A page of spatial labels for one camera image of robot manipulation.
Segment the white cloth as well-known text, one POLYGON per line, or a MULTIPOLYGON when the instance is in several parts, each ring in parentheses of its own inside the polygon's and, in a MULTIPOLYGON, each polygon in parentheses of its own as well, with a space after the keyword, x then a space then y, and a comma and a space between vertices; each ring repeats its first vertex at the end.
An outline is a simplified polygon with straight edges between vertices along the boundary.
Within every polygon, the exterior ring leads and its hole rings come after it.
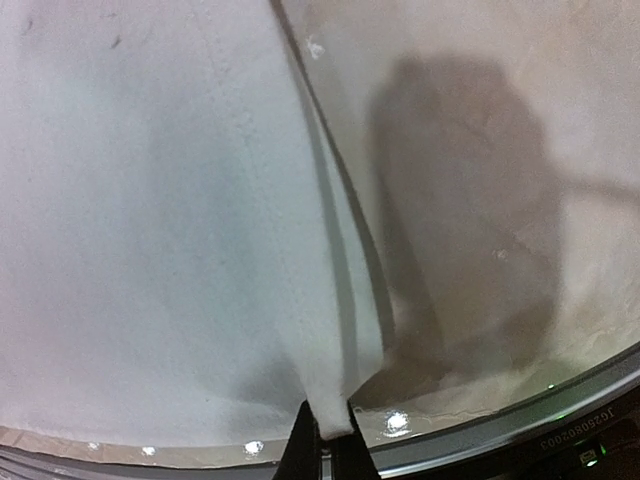
POLYGON ((1 423, 323 437, 382 364, 351 205, 266 1, 1 5, 1 423))

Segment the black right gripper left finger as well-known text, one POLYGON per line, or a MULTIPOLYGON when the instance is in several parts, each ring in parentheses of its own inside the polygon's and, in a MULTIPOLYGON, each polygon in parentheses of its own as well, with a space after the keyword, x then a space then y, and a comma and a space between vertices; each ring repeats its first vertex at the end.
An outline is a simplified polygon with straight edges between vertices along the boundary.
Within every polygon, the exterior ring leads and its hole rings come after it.
POLYGON ((277 467, 277 480, 320 479, 320 434, 310 405, 300 406, 277 467))

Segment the aluminium front rail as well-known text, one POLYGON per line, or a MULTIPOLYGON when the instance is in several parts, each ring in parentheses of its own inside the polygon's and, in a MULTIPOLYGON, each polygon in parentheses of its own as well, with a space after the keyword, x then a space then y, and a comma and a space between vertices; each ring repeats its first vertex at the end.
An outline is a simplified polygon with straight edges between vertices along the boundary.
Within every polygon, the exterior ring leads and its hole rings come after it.
MULTIPOLYGON (((639 417, 639 348, 611 357, 584 347, 527 372, 445 386, 384 408, 356 409, 384 478, 483 479, 519 472, 574 448, 593 463, 613 447, 608 430, 639 417)), ((6 430, 5 479, 268 479, 285 440, 256 434, 215 447, 118 446, 6 430)))

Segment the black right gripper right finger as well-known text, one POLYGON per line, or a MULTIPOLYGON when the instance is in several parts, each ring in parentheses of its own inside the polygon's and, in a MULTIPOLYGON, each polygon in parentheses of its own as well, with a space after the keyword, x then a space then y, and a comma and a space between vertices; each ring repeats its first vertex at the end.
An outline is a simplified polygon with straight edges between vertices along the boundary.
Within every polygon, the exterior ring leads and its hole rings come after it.
POLYGON ((329 441, 333 480, 380 480, 351 405, 348 412, 353 432, 329 441))

